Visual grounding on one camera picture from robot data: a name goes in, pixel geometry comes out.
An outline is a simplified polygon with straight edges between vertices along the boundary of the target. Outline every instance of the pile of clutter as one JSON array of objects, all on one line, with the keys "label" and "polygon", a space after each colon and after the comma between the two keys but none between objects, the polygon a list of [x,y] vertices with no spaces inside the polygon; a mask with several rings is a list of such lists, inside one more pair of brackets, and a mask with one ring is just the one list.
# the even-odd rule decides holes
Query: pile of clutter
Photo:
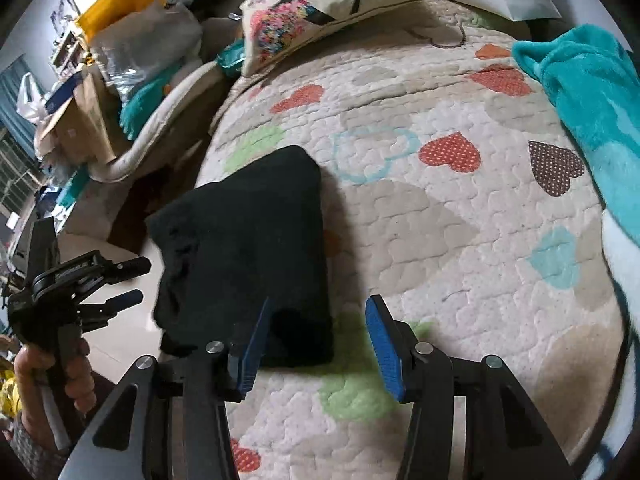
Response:
[{"label": "pile of clutter", "polygon": [[202,27],[181,4],[97,0],[72,26],[88,51],[84,63],[45,96],[25,75],[17,102],[36,125],[36,156],[65,209],[89,179],[86,164],[122,156],[168,93],[202,65]]}]

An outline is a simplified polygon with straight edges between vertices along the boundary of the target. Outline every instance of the plush blanket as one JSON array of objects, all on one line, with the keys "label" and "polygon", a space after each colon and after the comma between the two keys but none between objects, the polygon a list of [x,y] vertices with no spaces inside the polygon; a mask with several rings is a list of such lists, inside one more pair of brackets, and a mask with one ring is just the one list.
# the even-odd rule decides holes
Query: plush blanket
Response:
[{"label": "plush blanket", "polygon": [[[465,7],[428,0],[235,84],[198,184],[304,147],[323,170],[335,319],[334,362],[261,371],[247,400],[228,406],[242,478],[395,477],[410,406],[393,402],[377,370],[363,316],[373,293],[451,356],[501,356],[567,456],[588,441],[623,336],[602,210],[541,86],[511,58],[513,41]],[[456,402],[452,478],[462,413]]]}]

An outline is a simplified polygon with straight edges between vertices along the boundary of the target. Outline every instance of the gray sleeve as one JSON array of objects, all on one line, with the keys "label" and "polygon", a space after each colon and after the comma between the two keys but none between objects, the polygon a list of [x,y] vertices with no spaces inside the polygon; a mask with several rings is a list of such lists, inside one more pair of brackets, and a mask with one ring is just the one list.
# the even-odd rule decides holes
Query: gray sleeve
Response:
[{"label": "gray sleeve", "polygon": [[44,449],[31,439],[22,425],[22,414],[14,422],[11,447],[34,480],[56,480],[66,462],[66,454]]}]

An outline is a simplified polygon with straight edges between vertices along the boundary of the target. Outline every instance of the floral pillow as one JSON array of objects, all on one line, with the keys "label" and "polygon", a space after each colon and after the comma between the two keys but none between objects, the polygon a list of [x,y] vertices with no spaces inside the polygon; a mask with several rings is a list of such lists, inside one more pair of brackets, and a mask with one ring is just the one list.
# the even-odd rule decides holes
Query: floral pillow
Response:
[{"label": "floral pillow", "polygon": [[288,56],[301,46],[417,0],[246,0],[242,6],[242,75]]}]

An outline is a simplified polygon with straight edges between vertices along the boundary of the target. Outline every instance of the yellow object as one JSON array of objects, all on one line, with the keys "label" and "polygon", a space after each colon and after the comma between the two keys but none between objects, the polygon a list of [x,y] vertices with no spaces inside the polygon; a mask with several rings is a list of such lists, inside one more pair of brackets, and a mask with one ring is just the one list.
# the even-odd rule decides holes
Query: yellow object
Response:
[{"label": "yellow object", "polygon": [[0,382],[2,383],[2,389],[0,389],[0,412],[15,418],[22,409],[22,405],[14,373],[11,370],[0,372]]},{"label": "yellow object", "polygon": [[[154,0],[97,0],[76,20],[82,29],[84,39],[91,43],[92,38],[111,23],[124,18],[132,12],[146,9]],[[163,5],[166,0],[158,0]]]}]

